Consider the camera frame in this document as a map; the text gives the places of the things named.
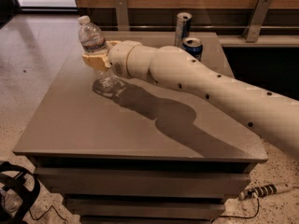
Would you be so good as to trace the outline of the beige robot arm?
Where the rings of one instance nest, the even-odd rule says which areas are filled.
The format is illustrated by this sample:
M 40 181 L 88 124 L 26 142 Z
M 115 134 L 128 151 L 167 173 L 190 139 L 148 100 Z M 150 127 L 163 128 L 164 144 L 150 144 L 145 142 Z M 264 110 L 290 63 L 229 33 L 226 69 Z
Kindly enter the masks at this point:
M 174 46 L 153 48 L 139 42 L 111 41 L 108 48 L 82 55 L 86 65 L 118 77 L 183 91 L 210 104 L 299 159 L 299 102 L 217 73 Z

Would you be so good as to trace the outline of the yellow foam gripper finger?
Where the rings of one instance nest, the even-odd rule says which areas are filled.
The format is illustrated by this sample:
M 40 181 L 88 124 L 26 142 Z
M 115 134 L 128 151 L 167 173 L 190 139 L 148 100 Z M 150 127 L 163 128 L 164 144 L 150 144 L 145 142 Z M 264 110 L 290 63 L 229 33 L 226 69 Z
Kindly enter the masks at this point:
M 107 41 L 107 47 L 109 49 L 112 49 L 114 46 L 120 44 L 120 40 L 110 40 L 110 41 Z
M 91 68 L 94 68 L 97 71 L 104 72 L 110 68 L 110 63 L 106 54 L 83 54 L 82 59 L 86 65 L 90 66 Z

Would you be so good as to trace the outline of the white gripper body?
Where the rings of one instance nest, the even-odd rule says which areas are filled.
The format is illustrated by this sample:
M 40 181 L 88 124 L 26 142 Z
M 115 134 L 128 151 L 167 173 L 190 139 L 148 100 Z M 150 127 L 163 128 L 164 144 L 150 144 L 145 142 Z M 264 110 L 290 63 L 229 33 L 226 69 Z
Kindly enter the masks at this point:
M 127 69 L 127 60 L 134 47 L 141 46 L 140 42 L 126 40 L 116 44 L 108 52 L 108 60 L 111 63 L 111 69 L 118 77 L 129 78 Z

